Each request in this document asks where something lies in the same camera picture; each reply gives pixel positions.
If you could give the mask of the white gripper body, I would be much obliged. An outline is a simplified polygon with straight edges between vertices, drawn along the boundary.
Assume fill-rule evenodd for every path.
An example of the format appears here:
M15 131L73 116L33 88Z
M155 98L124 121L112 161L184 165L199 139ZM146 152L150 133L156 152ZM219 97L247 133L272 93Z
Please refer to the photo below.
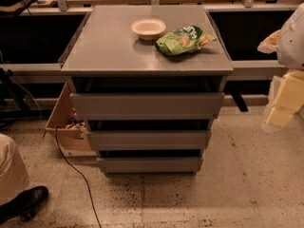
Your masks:
M257 47L257 50L262 53L273 53L277 50L277 41L280 34L280 29L270 34Z

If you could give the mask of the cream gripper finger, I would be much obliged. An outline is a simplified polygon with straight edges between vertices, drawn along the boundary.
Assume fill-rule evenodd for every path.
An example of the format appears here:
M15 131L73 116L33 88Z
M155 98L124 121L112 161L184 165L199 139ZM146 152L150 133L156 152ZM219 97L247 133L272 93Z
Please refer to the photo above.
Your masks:
M265 129L282 129L304 105L304 71L289 70L271 82L264 111Z

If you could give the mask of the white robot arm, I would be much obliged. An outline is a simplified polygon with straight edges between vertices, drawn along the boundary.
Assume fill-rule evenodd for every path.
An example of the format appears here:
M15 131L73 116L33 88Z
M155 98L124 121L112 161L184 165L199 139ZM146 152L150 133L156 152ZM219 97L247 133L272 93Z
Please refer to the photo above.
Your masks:
M275 52L278 62L289 70L271 82L262 129L273 133L283 129L304 105L304 4L300 4L281 29L257 47Z

